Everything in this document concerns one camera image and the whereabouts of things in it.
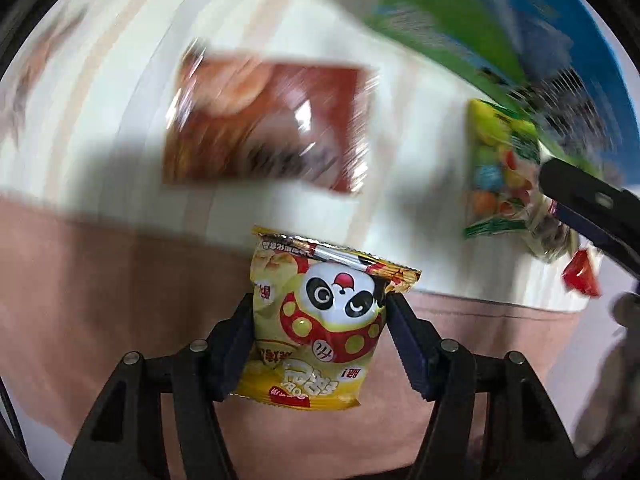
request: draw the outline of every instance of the silver bolt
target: silver bolt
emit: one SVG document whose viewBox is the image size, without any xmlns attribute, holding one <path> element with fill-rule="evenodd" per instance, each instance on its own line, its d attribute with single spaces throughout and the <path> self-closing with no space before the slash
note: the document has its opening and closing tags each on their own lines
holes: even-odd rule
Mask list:
<svg viewBox="0 0 640 480">
<path fill-rule="evenodd" d="M 207 349 L 207 342 L 204 339 L 196 339 L 189 345 L 189 348 L 192 352 L 204 352 Z"/>
<path fill-rule="evenodd" d="M 509 361 L 516 363 L 517 365 L 521 365 L 525 361 L 524 355 L 516 351 L 509 352 Z"/>
<path fill-rule="evenodd" d="M 442 348 L 445 352 L 455 352 L 460 345 L 455 339 L 443 339 L 440 342 L 440 348 Z"/>
<path fill-rule="evenodd" d="M 140 354 L 138 352 L 128 352 L 122 358 L 122 362 L 126 365 L 134 365 L 140 361 Z"/>
</svg>

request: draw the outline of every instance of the panda eye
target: panda eye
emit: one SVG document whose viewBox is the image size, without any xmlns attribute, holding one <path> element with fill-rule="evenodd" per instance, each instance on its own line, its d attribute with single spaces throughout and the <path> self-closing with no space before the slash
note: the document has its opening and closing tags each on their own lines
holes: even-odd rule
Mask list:
<svg viewBox="0 0 640 480">
<path fill-rule="evenodd" d="M 306 284 L 306 294 L 314 307 L 327 310 L 334 304 L 334 294 L 321 278 L 311 278 Z"/>
<path fill-rule="evenodd" d="M 349 300 L 344 311 L 349 317 L 364 316 L 373 306 L 373 295 L 368 290 L 361 290 Z"/>
</svg>

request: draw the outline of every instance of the panda face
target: panda face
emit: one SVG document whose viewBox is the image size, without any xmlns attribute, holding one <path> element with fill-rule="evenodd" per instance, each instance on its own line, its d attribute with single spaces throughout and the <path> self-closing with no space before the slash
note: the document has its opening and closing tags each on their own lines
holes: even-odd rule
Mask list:
<svg viewBox="0 0 640 480">
<path fill-rule="evenodd" d="M 338 264 L 311 266 L 298 291 L 300 309 L 329 330 L 352 330 L 376 319 L 375 283 L 368 274 Z"/>
</svg>

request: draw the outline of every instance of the blue candy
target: blue candy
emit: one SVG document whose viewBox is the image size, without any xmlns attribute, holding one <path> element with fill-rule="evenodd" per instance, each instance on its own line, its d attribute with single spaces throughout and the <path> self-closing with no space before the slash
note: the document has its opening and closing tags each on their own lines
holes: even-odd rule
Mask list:
<svg viewBox="0 0 640 480">
<path fill-rule="evenodd" d="M 478 166 L 474 176 L 477 189 L 500 191 L 504 187 L 502 171 L 498 166 Z"/>
</svg>

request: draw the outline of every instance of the red snack package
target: red snack package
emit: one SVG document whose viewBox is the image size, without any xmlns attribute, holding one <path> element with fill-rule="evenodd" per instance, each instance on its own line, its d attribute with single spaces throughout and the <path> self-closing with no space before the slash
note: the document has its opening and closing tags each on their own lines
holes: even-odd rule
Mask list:
<svg viewBox="0 0 640 480">
<path fill-rule="evenodd" d="M 586 249 L 575 252 L 562 271 L 562 279 L 568 290 L 578 290 L 591 298 L 599 298 L 602 294 Z"/>
<path fill-rule="evenodd" d="M 371 73 L 349 66 L 185 54 L 169 110 L 166 182 L 299 178 L 355 192 L 367 172 Z"/>
</svg>

